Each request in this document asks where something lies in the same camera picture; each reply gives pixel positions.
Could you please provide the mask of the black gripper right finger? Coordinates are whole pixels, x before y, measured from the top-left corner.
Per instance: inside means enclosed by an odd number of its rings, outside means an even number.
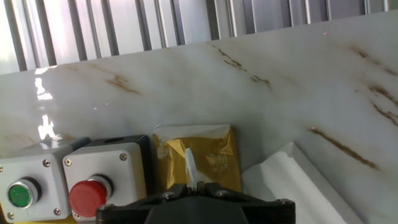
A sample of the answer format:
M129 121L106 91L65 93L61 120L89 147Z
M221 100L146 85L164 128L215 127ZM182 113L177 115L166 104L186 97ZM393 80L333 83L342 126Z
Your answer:
M217 182L201 183L205 214L215 223L286 223L296 222L296 204L283 198L272 201L222 187Z

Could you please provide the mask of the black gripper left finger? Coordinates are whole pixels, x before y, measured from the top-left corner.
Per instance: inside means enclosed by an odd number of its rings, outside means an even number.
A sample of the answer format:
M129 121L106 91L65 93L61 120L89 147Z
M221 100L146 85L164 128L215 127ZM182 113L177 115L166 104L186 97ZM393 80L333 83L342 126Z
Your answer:
M96 209L96 223L145 223L154 208L194 194L195 190L186 184L174 184L166 191L152 194L128 205L102 205Z

